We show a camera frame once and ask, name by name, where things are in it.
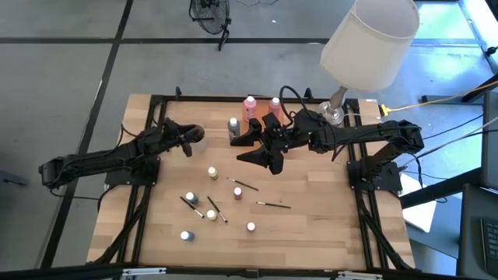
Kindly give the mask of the black floor fan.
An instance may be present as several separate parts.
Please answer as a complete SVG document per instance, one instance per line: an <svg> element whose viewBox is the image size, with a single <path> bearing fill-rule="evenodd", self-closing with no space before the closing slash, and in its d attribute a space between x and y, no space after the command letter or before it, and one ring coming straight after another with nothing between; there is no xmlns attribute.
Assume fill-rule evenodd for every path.
<svg viewBox="0 0 498 280"><path fill-rule="evenodd" d="M232 20L230 18L229 0L190 0L188 15L193 22L212 35L221 34L218 51L221 51L227 42Z"/></svg>

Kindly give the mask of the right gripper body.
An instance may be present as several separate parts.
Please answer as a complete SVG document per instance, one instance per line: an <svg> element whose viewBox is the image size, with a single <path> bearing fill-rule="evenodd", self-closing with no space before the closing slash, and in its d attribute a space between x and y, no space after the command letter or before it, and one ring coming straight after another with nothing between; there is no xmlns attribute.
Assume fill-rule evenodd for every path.
<svg viewBox="0 0 498 280"><path fill-rule="evenodd" d="M272 164L267 168L273 175L277 175L283 171L284 154L290 149L306 145L310 136L296 128L285 128L272 113L265 115L262 120L265 128L257 118L251 118L251 128L261 131L258 149L266 149L271 153Z"/></svg>

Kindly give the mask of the dark grey desk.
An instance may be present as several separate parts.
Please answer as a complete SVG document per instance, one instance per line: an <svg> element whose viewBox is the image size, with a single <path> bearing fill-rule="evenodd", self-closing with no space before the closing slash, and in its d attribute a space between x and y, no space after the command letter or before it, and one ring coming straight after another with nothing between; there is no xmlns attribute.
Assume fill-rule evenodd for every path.
<svg viewBox="0 0 498 280"><path fill-rule="evenodd" d="M457 275L463 278L498 280L484 267L481 218L498 220L498 194L466 184L461 202Z"/></svg>

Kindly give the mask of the silver table lamp white shade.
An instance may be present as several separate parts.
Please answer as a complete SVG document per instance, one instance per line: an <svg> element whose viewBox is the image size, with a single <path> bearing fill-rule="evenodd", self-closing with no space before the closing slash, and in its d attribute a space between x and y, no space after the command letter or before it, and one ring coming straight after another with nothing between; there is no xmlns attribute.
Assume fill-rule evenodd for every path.
<svg viewBox="0 0 498 280"><path fill-rule="evenodd" d="M419 26L413 0L355 0L321 51L319 65L339 84L319 105L327 122L342 123L348 90L371 93L393 83Z"/></svg>

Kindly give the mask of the translucent orange tray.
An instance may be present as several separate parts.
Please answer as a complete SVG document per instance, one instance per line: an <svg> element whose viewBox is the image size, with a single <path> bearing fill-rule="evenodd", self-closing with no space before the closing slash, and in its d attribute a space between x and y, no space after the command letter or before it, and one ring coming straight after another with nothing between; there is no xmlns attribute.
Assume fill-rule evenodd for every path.
<svg viewBox="0 0 498 280"><path fill-rule="evenodd" d="M255 118L257 118L260 123L261 123L261 126L263 128L265 128L265 124L264 124L264 121L262 120L262 118L268 114L268 102L272 99L273 97L271 97L269 100L263 100L263 99L256 99L257 100L257 109L256 109L256 115L255 115ZM285 123L288 122L288 119L285 117L284 113L282 112L282 109L281 109L281 116L279 118L279 121L281 123L281 125L284 125ZM243 105L242 105L242 116L240 118L240 134L244 134L249 128L249 123L244 121L243 119Z"/></svg>

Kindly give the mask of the tall salmon pink paint bottle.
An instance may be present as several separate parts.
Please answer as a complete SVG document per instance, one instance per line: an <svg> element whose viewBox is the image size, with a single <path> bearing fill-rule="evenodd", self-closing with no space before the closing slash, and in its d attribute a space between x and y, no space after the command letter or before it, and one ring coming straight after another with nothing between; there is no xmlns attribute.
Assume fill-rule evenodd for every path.
<svg viewBox="0 0 498 280"><path fill-rule="evenodd" d="M278 119L281 116L281 103L278 97L273 97L268 102L268 112L274 114Z"/></svg>

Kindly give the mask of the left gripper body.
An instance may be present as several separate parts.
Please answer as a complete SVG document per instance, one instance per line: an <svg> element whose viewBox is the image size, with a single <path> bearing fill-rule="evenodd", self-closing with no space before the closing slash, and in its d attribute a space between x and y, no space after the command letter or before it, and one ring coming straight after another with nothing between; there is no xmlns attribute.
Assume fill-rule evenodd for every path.
<svg viewBox="0 0 498 280"><path fill-rule="evenodd" d="M155 144L156 152L165 152L183 144L181 126L177 122L167 117L161 124L161 128L160 140Z"/></svg>

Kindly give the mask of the black paintbrush silver ferrule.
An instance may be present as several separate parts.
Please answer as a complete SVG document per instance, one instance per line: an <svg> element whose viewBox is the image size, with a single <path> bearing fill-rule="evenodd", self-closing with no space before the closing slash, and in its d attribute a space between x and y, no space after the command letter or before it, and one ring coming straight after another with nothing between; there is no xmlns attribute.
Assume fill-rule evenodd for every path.
<svg viewBox="0 0 498 280"><path fill-rule="evenodd" d="M205 218L205 215L202 214L192 203L190 203L186 198L183 198L180 196L180 199L189 207L191 208L197 215L199 215L202 219Z"/></svg>
<svg viewBox="0 0 498 280"><path fill-rule="evenodd" d="M239 180L236 180L236 179L234 179L234 178L227 177L226 179L227 179L227 180L230 180L230 181L232 181L232 182L234 182L234 183L236 183L236 184L239 184L239 185L241 185L241 186L248 187L248 188L250 188L251 190L254 190L254 191L259 191L259 189L258 189L258 188L256 188L256 187L252 187L251 185L246 184L246 183L243 183L243 182L241 182L241 181L239 181Z"/></svg>
<svg viewBox="0 0 498 280"><path fill-rule="evenodd" d="M216 203L209 197L207 196L207 199L209 200L209 202L212 204L213 208L216 210L217 214L222 218L222 220L225 222L225 223L228 223L228 219L225 217L225 215L220 211L220 209L218 208L218 206L216 205Z"/></svg>
<svg viewBox="0 0 498 280"><path fill-rule="evenodd" d="M287 209L291 209L291 207L287 206L287 205L278 205L278 204L273 204L273 203L268 203L268 202L263 202L263 201L256 201L255 203L257 205L265 205L265 206L271 206L271 207L276 207L276 208L287 208Z"/></svg>

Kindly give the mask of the black keyboard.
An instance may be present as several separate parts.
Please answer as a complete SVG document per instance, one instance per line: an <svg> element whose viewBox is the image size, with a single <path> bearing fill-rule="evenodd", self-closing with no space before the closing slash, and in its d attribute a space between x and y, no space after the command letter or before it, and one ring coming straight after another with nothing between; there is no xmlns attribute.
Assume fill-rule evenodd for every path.
<svg viewBox="0 0 498 280"><path fill-rule="evenodd" d="M480 219L485 270L498 278L498 220Z"/></svg>

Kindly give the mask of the black aluminium table frame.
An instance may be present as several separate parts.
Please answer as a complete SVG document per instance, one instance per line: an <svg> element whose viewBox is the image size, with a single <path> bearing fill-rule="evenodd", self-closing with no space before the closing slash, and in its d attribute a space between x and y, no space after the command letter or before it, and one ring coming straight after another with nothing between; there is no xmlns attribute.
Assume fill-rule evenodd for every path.
<svg viewBox="0 0 498 280"><path fill-rule="evenodd" d="M346 164L373 155L379 142L354 145L333 157L307 148L290 150L283 171L272 175L259 166L237 160L241 147L229 144L227 121L241 117L242 100L235 96L154 96L133 94L128 99L124 125L131 133L151 122L156 103L181 124L205 129L207 147L192 157L173 149L161 156L158 181L151 189L146 217L132 230L123 261L141 266L195 268L266 268L364 271L372 266L391 268L374 235L359 222L356 189L349 185ZM208 168L214 166L217 180ZM256 187L241 186L227 177ZM240 187L241 200L233 189ZM202 219L181 199L198 196L195 207ZM228 219L218 215L209 196ZM291 209L257 205L263 201ZM253 222L254 232L247 230ZM195 239L183 241L182 231Z"/></svg>

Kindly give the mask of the black beam silver brackets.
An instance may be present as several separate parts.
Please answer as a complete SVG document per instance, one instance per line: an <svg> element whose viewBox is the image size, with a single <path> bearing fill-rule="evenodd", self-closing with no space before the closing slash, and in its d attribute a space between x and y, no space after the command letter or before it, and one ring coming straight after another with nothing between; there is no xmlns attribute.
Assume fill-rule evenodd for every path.
<svg viewBox="0 0 498 280"><path fill-rule="evenodd" d="M329 280L486 280L465 276L437 275L416 269L393 270L371 268L365 271L306 270L266 268L195 268L138 266L135 263L98 264L36 268L18 271L0 271L0 280L104 280L107 278L143 275L222 275L259 279L264 277L310 277Z"/></svg>

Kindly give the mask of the tall light pink paint bottle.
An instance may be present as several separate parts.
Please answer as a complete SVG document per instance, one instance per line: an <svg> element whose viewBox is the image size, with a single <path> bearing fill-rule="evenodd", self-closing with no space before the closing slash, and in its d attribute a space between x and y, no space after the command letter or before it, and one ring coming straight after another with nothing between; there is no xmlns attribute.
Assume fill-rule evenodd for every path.
<svg viewBox="0 0 498 280"><path fill-rule="evenodd" d="M256 115L257 100L253 96L248 96L243 101L243 119L248 122Z"/></svg>

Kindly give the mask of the white paper sheet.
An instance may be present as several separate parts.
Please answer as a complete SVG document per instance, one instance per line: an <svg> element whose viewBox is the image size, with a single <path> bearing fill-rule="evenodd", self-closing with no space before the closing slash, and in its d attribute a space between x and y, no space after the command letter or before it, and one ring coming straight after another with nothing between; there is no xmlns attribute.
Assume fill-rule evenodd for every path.
<svg viewBox="0 0 498 280"><path fill-rule="evenodd" d="M419 191L422 189L418 180L411 178L410 176L401 173L400 180L402 184L402 190L398 192L398 196L401 198L410 194L414 191ZM437 203L435 201L430 201L421 205L416 205L411 208L404 208L402 210L403 217L405 221L411 226L422 230L425 233L430 231L433 216L436 210Z"/></svg>

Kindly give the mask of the grey computer monitor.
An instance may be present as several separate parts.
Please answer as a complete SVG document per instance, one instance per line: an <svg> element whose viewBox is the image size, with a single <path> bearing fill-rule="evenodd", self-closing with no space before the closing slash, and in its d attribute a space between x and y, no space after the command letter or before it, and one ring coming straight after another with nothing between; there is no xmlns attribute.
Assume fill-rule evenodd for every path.
<svg viewBox="0 0 498 280"><path fill-rule="evenodd" d="M498 190L498 92L485 95L483 113L483 124L494 122L483 128L481 183Z"/></svg>

